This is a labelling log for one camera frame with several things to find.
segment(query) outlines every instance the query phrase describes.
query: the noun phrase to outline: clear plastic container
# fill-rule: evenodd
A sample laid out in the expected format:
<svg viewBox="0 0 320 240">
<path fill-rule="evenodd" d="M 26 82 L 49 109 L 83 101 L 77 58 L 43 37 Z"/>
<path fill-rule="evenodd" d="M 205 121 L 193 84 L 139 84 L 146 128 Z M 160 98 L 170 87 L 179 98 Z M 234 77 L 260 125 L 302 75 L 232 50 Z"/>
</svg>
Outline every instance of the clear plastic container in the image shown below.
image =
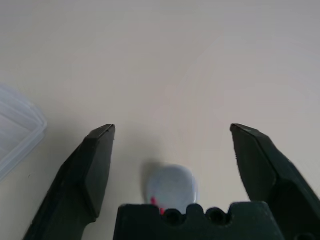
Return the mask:
<svg viewBox="0 0 320 240">
<path fill-rule="evenodd" d="M 39 144 L 46 128 L 38 108 L 0 84 L 0 181 Z"/>
</svg>

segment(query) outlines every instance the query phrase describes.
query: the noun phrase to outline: red mark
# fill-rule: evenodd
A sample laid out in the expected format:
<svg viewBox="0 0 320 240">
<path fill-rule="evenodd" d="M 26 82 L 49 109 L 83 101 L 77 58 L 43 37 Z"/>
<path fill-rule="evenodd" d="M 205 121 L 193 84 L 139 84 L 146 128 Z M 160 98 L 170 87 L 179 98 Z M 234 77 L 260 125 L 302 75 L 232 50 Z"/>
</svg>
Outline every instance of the red mark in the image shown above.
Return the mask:
<svg viewBox="0 0 320 240">
<path fill-rule="evenodd" d="M 157 201 L 156 201 L 156 198 L 155 198 L 154 196 L 151 197 L 150 202 L 151 202 L 152 205 L 155 205 L 155 206 L 159 207 L 159 206 L 157 205 Z M 165 214 L 165 210 L 164 210 L 163 207 L 160 208 L 160 214 L 161 214 L 161 215 Z"/>
</svg>

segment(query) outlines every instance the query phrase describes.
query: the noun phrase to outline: white table surface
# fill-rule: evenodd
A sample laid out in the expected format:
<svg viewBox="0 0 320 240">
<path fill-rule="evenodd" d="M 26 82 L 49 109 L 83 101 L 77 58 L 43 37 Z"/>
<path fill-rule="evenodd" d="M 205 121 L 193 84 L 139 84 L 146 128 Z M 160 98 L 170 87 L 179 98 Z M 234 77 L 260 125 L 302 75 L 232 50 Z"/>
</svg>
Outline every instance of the white table surface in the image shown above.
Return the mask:
<svg viewBox="0 0 320 240">
<path fill-rule="evenodd" d="M 320 1 L 2 0 L 0 82 L 44 112 L 41 144 L 0 182 L 1 240 L 21 240 L 59 167 L 116 125 L 100 218 L 143 202 L 158 163 L 194 173 L 206 210 L 247 201 L 229 126 L 269 135 L 320 194 Z"/>
</svg>

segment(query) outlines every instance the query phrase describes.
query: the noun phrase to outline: transparent plastic lid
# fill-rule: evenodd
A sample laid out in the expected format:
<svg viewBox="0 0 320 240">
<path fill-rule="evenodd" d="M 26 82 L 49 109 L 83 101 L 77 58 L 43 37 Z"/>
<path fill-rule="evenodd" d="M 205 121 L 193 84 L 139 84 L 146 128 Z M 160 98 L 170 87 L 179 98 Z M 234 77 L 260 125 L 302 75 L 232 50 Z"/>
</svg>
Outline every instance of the transparent plastic lid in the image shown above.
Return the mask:
<svg viewBox="0 0 320 240">
<path fill-rule="evenodd" d="M 46 128 L 38 108 L 0 84 L 0 181 L 38 145 Z"/>
</svg>

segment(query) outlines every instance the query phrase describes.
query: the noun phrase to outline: circular hole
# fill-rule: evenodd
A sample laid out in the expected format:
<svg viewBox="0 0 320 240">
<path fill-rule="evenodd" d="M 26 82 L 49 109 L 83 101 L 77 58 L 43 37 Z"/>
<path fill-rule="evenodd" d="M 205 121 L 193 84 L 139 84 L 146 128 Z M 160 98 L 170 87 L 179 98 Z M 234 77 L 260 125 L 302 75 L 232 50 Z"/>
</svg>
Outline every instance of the circular hole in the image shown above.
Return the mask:
<svg viewBox="0 0 320 240">
<path fill-rule="evenodd" d="M 209 209 L 206 213 L 209 220 L 216 225 L 225 225 L 227 223 L 226 214 L 219 208 Z"/>
<path fill-rule="evenodd" d="M 309 232 L 300 234 L 294 240 L 316 240 L 315 236 Z"/>
<path fill-rule="evenodd" d="M 171 226 L 178 226 L 182 223 L 182 215 L 178 210 L 168 209 L 164 213 L 164 219 Z"/>
</svg>

